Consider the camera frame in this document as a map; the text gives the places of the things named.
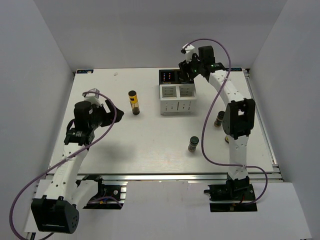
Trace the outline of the tall yellow label bottle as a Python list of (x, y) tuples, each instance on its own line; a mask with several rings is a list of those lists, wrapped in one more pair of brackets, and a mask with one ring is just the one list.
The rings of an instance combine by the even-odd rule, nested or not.
[(137, 92), (135, 90), (130, 90), (128, 92), (128, 97), (129, 97), (129, 102), (131, 105), (132, 113), (134, 115), (139, 115), (140, 114), (140, 107), (139, 107)]

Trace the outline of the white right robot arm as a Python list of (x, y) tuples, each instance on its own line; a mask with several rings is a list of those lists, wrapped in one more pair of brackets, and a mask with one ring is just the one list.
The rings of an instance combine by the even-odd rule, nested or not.
[(229, 164), (226, 195), (236, 200), (250, 184), (247, 171), (247, 144), (254, 127), (256, 103), (244, 97), (230, 80), (231, 67), (215, 60), (212, 46), (195, 49), (191, 44), (182, 47), (185, 60), (179, 63), (182, 82), (191, 83), (201, 75), (217, 91), (217, 98), (225, 104), (223, 131), (228, 137)]

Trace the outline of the yellow label dark cap bottle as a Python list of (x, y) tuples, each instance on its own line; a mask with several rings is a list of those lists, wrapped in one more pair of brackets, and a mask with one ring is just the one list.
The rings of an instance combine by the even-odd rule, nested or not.
[(230, 143), (229, 138), (228, 138), (227, 135), (225, 136), (224, 141), (225, 141), (226, 143), (228, 143), (228, 144)]

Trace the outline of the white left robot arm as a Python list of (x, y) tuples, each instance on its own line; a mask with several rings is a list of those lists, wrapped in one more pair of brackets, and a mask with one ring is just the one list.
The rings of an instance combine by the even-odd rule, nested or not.
[(72, 128), (66, 131), (62, 163), (57, 167), (42, 197), (34, 198), (31, 211), (40, 232), (73, 234), (79, 224), (80, 210), (91, 198), (105, 196), (106, 187), (99, 177), (77, 176), (99, 127), (112, 127), (124, 112), (106, 100), (101, 104), (96, 97), (87, 97), (74, 105)]

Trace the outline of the small brown spice bottle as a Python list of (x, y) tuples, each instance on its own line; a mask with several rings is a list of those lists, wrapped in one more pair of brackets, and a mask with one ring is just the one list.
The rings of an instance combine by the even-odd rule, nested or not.
[(217, 117), (214, 121), (214, 126), (219, 128), (222, 123), (223, 123), (223, 118), (224, 118), (225, 112), (224, 111), (219, 111), (217, 114)]

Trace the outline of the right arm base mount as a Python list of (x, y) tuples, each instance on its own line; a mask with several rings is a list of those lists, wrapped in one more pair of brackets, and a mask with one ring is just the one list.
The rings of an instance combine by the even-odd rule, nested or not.
[(210, 184), (203, 191), (209, 197), (212, 213), (249, 213), (257, 212), (254, 202), (256, 195), (250, 178), (231, 179), (227, 176), (224, 184)]

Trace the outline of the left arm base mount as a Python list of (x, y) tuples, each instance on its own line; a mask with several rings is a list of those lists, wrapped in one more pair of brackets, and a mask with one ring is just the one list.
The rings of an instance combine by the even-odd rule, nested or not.
[(91, 194), (84, 203), (86, 210), (121, 210), (124, 205), (122, 197), (124, 186), (108, 184), (101, 175), (85, 175), (75, 181), (76, 189)]

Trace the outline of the black lid spice jar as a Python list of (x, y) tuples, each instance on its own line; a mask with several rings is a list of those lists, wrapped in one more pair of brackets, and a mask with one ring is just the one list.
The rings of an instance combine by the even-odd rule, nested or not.
[(188, 150), (194, 152), (199, 144), (199, 138), (197, 136), (192, 136), (189, 140)]

